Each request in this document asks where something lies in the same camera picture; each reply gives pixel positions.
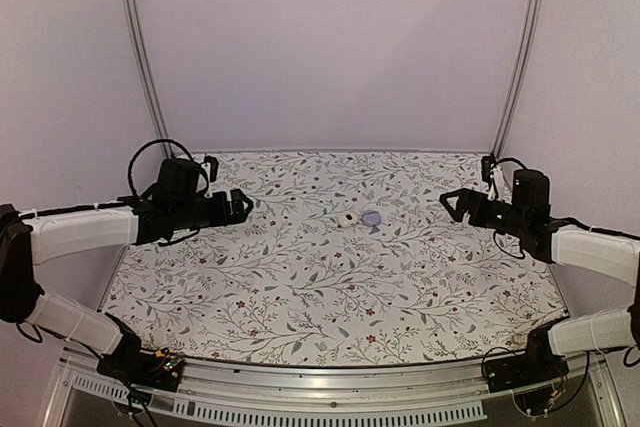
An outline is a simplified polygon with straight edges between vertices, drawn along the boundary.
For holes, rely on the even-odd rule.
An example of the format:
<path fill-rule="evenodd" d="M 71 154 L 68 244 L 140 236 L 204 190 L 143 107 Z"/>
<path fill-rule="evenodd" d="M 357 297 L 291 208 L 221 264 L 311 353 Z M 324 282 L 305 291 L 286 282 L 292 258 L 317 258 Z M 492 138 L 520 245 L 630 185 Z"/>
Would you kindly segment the purple round case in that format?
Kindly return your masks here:
<path fill-rule="evenodd" d="M 360 222 L 367 227 L 377 227 L 382 224 L 382 216 L 376 210 L 366 210 L 361 213 Z"/>

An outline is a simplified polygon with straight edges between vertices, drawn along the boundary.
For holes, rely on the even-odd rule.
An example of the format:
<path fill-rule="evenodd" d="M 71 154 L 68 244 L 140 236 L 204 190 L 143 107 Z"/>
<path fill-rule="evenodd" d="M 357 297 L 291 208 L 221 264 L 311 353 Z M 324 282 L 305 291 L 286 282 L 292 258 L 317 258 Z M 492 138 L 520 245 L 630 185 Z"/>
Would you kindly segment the cream earbud charging case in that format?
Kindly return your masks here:
<path fill-rule="evenodd" d="M 337 225 L 341 228 L 355 226 L 359 223 L 359 217 L 354 213 L 343 213 L 337 217 Z"/>

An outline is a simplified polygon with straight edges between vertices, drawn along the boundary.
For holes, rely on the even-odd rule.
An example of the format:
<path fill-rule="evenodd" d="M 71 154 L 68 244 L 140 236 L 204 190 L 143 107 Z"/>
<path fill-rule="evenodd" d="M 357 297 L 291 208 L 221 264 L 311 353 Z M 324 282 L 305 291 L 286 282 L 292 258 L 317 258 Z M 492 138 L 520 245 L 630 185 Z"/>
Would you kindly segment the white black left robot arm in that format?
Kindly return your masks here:
<path fill-rule="evenodd" d="M 148 373 L 141 340 L 126 324 L 78 301 L 46 291 L 36 267 L 106 247 L 157 243 L 168 247 L 203 229 L 244 223 L 254 208 L 240 189 L 214 192 L 218 161 L 171 158 L 144 192 L 115 202 L 20 212 L 1 207 L 1 320 L 29 324 L 109 356 L 128 381 Z"/>

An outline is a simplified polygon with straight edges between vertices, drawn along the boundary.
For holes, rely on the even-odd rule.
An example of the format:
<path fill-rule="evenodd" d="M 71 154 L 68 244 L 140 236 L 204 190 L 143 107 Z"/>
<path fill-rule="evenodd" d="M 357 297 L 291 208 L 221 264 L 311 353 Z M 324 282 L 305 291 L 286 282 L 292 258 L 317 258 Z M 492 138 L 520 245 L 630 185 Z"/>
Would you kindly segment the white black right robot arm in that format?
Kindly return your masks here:
<path fill-rule="evenodd" d="M 511 200 L 468 188 L 444 193 L 440 203 L 452 220 L 519 240 L 521 250 L 548 265 L 574 266 L 639 288 L 639 238 L 589 227 L 574 218 L 550 215 L 550 181 L 542 172 L 518 169 Z M 626 308 L 541 325 L 527 335 L 517 374 L 537 383 L 552 371 L 556 357 L 639 345 L 639 293 Z"/>

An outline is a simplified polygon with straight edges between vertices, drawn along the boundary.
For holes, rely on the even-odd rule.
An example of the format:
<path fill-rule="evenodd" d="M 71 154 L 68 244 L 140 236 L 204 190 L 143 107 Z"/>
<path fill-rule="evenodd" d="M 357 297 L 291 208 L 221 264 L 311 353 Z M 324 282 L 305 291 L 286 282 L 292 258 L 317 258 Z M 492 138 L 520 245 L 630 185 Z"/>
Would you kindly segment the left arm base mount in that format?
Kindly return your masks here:
<path fill-rule="evenodd" d="M 129 349 L 102 355 L 97 372 L 124 385 L 176 392 L 182 379 L 185 356 L 167 348 L 156 351 Z"/>

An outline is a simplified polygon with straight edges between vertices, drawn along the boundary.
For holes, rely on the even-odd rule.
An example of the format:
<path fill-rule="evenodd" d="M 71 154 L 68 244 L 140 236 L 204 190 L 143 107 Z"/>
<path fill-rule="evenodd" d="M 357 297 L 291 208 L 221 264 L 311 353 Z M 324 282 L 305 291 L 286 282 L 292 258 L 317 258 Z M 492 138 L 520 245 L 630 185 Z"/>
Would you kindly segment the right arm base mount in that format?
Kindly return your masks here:
<path fill-rule="evenodd" d="M 566 391 L 569 366 L 562 357 L 529 360 L 525 354 L 481 361 L 481 374 L 489 391 L 510 392 L 515 407 L 526 417 L 547 416 Z"/>

